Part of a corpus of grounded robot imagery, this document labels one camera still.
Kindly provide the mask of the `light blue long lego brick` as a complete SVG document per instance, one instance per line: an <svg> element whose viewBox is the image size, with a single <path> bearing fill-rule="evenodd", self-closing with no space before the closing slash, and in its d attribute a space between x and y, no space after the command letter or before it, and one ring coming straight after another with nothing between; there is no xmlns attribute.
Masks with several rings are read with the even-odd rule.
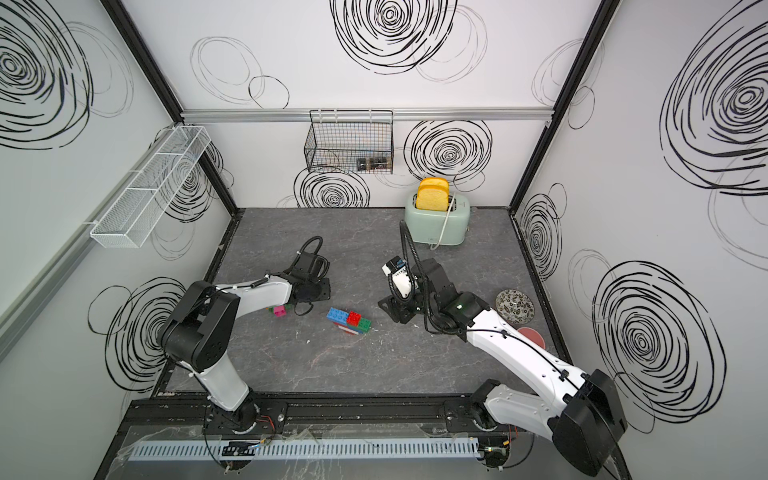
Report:
<svg viewBox="0 0 768 480"><path fill-rule="evenodd" d="M336 308L331 308L326 318L336 324L346 325L349 313Z"/></svg>

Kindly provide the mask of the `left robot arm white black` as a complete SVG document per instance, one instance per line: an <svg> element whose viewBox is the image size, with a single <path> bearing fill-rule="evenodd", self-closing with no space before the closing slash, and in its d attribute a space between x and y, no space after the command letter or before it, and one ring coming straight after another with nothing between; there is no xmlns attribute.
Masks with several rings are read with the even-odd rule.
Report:
<svg viewBox="0 0 768 480"><path fill-rule="evenodd" d="M193 374L219 410L252 412L250 389L228 355L235 321L258 310L328 300L329 270L325 257L299 252L285 271L250 282L196 281L161 328L161 350Z"/></svg>

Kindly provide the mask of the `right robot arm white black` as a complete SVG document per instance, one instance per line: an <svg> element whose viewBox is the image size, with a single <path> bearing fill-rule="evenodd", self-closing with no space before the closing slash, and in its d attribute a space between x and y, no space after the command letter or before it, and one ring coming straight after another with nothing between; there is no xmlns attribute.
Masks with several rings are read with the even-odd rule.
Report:
<svg viewBox="0 0 768 480"><path fill-rule="evenodd" d="M584 475L597 476L613 458L618 477L629 478L619 448L628 424L618 389L606 373L586 373L550 354L482 298L457 291L433 259L411 268L395 256L382 271L390 294L379 306L393 321L407 323L420 314L434 330L491 355L531 388L524 393L487 381L473 399L481 429L520 427L550 441Z"/></svg>

